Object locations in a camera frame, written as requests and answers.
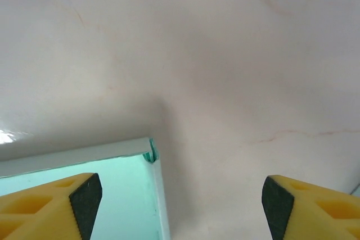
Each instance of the white marble surface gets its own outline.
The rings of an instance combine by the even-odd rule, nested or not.
[[[151,134],[175,240],[270,239],[268,174],[360,180],[360,0],[0,6],[2,160]]]

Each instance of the black rubber pad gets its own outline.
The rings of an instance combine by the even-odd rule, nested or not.
[[[262,204],[272,239],[283,240],[294,196],[268,176],[263,186]]]
[[[90,240],[101,197],[98,174],[93,174],[69,196],[82,240]]]

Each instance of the yellow plastic block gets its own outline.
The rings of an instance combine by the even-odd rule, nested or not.
[[[360,198],[280,175],[262,203],[273,240],[359,240]]]
[[[84,173],[0,197],[0,240],[89,240],[102,197]]]

